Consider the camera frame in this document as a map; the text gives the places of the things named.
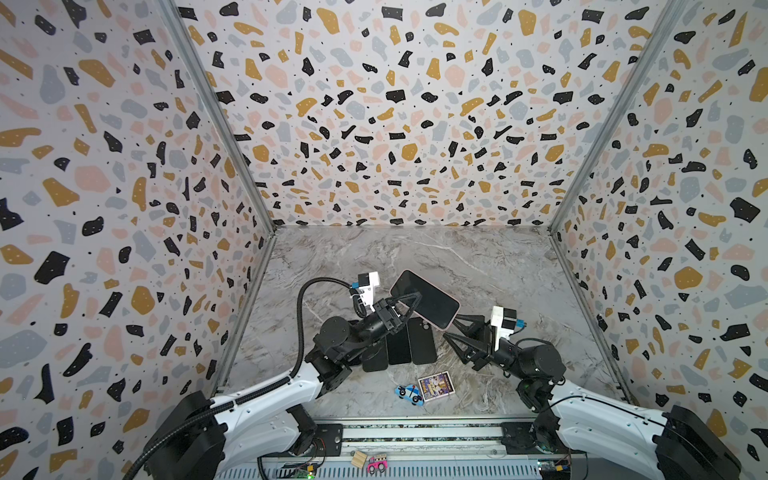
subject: colorful card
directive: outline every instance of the colorful card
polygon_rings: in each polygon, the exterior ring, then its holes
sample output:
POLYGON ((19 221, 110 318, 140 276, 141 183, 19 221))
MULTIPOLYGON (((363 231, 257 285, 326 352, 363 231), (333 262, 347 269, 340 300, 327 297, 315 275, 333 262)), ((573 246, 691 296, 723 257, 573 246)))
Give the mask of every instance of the colorful card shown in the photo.
POLYGON ((448 372, 436 373, 435 375, 419 379, 419 389, 422 391, 422 397, 425 402, 439 399, 455 392, 448 372))

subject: robotic arm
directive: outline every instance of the robotic arm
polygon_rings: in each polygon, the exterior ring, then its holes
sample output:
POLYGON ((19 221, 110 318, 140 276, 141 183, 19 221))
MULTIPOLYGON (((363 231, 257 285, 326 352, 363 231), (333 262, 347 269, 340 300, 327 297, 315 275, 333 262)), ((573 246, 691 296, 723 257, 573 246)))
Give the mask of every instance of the robotic arm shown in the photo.
MULTIPOLYGON (((371 356, 387 335, 404 328, 422 299, 421 293, 410 293, 373 302, 365 287, 372 289, 375 284, 378 276, 375 280, 361 276, 354 286, 325 277, 307 282, 298 299, 300 341, 294 369, 210 400, 202 392, 188 395, 150 439, 124 480, 133 478, 144 464, 154 480, 211 480, 263 455, 306 452, 317 427, 302 404, 338 387, 352 372, 350 364, 371 356), (330 317, 304 357, 302 297, 317 281, 349 288, 362 319, 330 317), (402 313, 398 303, 410 307, 402 313)), ((501 307, 494 307, 489 323, 482 316, 457 315, 457 320, 469 325, 455 321, 462 335, 444 333, 444 337, 474 370, 492 364, 505 376, 520 379, 517 393, 538 413, 527 446, 549 452, 558 448, 594 452, 653 480, 738 478, 739 461, 690 410, 679 406, 669 413, 642 409, 576 386, 564 379, 566 368, 551 343, 510 340, 520 326, 514 317, 514 310, 501 307), (536 344, 520 346, 523 342, 536 344)))

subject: terrazzo pattern wall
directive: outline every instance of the terrazzo pattern wall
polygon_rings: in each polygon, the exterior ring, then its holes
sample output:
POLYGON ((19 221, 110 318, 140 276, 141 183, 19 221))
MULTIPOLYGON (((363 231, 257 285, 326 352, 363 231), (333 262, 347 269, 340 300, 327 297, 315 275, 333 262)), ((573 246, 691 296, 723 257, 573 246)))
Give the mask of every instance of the terrazzo pattern wall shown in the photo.
POLYGON ((152 3, 0 15, 0 477, 121 478, 210 393, 264 233, 152 3))
POLYGON ((690 2, 556 233, 643 406, 768 462, 768 3, 690 2))
POLYGON ((549 223, 665 2, 177 4, 275 223, 549 223))

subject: side wall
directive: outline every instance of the side wall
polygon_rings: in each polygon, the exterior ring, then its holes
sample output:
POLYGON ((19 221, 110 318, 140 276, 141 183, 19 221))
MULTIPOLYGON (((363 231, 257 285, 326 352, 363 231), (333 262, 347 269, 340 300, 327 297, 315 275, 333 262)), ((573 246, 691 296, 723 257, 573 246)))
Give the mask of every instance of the side wall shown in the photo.
POLYGON ((0 4, 0 476, 121 478, 266 241, 151 2, 0 4))
POLYGON ((754 5, 690 3, 555 234, 641 405, 694 410, 744 478, 768 460, 768 12, 754 5))
POLYGON ((178 5, 277 224, 542 225, 665 2, 513 3, 178 5))

